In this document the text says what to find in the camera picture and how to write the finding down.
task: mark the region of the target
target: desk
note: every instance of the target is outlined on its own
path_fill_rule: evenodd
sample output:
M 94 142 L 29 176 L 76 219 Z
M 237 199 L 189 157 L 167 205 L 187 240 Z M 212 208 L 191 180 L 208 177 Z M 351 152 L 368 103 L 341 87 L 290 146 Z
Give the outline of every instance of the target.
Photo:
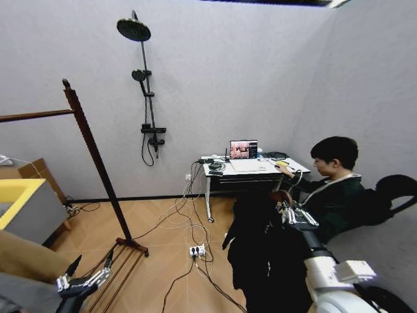
M 202 156 L 201 158 L 212 158 L 211 156 Z M 224 156 L 218 156 L 219 159 L 215 158 L 214 160 L 216 162 L 223 162 L 220 160 L 220 158 L 224 159 Z M 289 163 L 289 167 L 293 168 L 289 170 L 294 172 L 297 170 L 301 170 L 303 173 L 311 173 L 311 171 L 305 167 L 303 167 L 301 164 L 295 162 L 291 158 L 286 158 L 285 160 L 287 163 Z M 230 162 L 225 163 L 225 169 L 223 171 L 223 176 L 215 176 L 215 175 L 209 175 L 209 164 L 204 164 L 204 173 L 207 178 L 207 189 L 205 192 L 205 198 L 206 198 L 206 209 L 207 209 L 207 218 L 210 223 L 214 222 L 214 219 L 211 217 L 211 208 L 210 208 L 210 184 L 212 177 L 218 177 L 220 184 L 230 184 L 230 183 L 252 183 L 252 182 L 276 182 L 276 185 L 274 187 L 274 190 L 280 189 L 282 179 L 285 177 L 284 174 L 282 174 L 280 171 L 278 171 L 275 168 L 275 165 L 273 165 L 274 161 L 271 161 L 271 159 L 263 159 L 260 158 L 258 161 L 265 167 L 265 171 L 235 171 L 235 169 L 232 167 Z

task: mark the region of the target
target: shower head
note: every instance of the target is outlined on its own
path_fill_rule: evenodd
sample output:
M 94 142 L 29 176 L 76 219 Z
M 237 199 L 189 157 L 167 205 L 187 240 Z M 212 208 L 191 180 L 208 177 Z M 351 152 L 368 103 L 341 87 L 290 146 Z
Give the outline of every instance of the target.
M 123 18 L 117 22 L 117 30 L 133 41 L 146 41 L 151 37 L 151 31 L 144 23 L 137 20 L 134 10 L 132 10 L 132 18 Z
M 146 75 L 141 70 L 133 70 L 132 71 L 132 78 L 137 82 L 143 82 L 146 79 Z
M 143 81 L 146 80 L 146 74 L 142 70 L 133 70 L 132 71 L 132 78 L 141 84 L 141 89 L 144 97 L 153 97 L 154 93 L 147 93 L 145 90 L 145 86 L 143 85 Z

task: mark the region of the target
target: herringbone floor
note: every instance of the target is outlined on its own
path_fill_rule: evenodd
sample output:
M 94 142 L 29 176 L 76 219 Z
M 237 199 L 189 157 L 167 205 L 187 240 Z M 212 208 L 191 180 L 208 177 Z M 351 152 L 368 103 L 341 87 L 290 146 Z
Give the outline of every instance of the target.
M 203 198 L 195 201 L 195 207 L 200 219 L 210 231 L 211 249 L 214 254 L 214 262 L 210 276 L 228 293 L 234 300 L 245 306 L 245 298 L 241 290 L 234 290 L 232 284 L 232 268 L 227 261 L 227 250 L 222 250 L 224 233 L 229 229 L 232 222 L 232 205 L 234 199 L 213 197 L 210 199 L 212 204 L 212 215 L 215 223 L 207 222 L 205 211 L 205 201 Z M 175 199 L 169 200 L 145 200 L 145 201 L 121 201 L 121 207 L 129 225 L 133 237 L 142 235 L 157 223 L 158 217 L 171 207 Z M 192 212 L 192 202 L 181 210 L 181 213 L 190 215 Z M 149 248 L 149 257 L 144 256 L 134 267 L 128 280 L 120 290 L 118 296 L 110 306 L 108 312 L 161 312 L 164 303 L 164 296 L 169 289 L 172 281 L 180 275 L 185 274 L 191 267 L 192 259 L 188 254 L 188 244 L 192 243 L 191 229 L 164 229 L 173 227 L 175 223 L 185 220 L 183 216 L 175 213 L 171 216 L 172 223 L 165 221 L 161 227 L 156 228 L 148 235 L 137 241 Z M 194 214 L 193 223 L 198 223 Z M 123 237 L 120 226 L 109 203 L 102 203 L 101 208 L 93 212 L 81 212 L 79 215 L 70 219 L 71 231 L 62 233 L 52 249 L 74 260 L 79 254 L 83 259 L 76 272 L 80 276 L 93 267 L 102 256 L 112 247 L 116 237 Z M 201 241 L 204 231 L 201 228 L 194 228 L 196 241 Z M 117 247 L 115 256 L 121 251 Z M 137 258 L 134 252 L 126 261 L 124 267 L 118 275 L 115 271 L 120 268 L 120 264 L 129 255 L 128 248 L 121 252 L 120 257 L 113 266 L 114 282 L 109 285 L 103 298 L 91 312 L 103 312 L 110 297 L 113 295 L 122 278 L 129 270 L 131 264 Z M 199 266 L 204 268 L 204 262 L 197 259 Z M 106 287 L 104 284 L 93 296 L 89 298 L 86 312 L 92 308 L 97 296 Z M 222 295 L 220 295 L 210 284 L 207 278 L 201 277 L 197 268 L 193 266 L 191 273 L 177 281 L 173 286 L 165 307 L 165 312 L 240 312 L 240 310 Z

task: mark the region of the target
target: baseboard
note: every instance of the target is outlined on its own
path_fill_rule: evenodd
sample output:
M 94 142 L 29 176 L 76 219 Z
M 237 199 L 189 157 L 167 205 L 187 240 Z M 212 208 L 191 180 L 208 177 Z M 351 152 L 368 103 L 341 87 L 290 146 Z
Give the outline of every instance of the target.
M 216 197 L 216 196 L 236 196 L 239 192 L 233 191 L 233 192 L 211 192 L 210 197 Z M 186 197 L 187 198 L 195 198 L 198 194 L 189 194 Z M 170 196 L 145 196 L 145 197 L 125 197 L 125 198 L 118 198 L 119 201 L 132 201 L 132 200 L 159 200 L 159 199 L 175 199 L 175 198 L 182 198 L 182 194 L 177 195 L 170 195 Z M 76 199 L 76 200 L 69 200 L 69 203 L 92 203 L 92 202 L 109 202 L 109 198 L 98 198 L 98 199 Z

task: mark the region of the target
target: laptop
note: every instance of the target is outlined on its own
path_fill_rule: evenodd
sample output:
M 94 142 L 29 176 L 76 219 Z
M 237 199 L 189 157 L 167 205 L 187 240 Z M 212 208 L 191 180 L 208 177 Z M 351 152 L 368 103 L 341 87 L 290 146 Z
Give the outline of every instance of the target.
M 231 140 L 230 164 L 235 171 L 265 171 L 266 168 L 257 159 L 257 140 Z

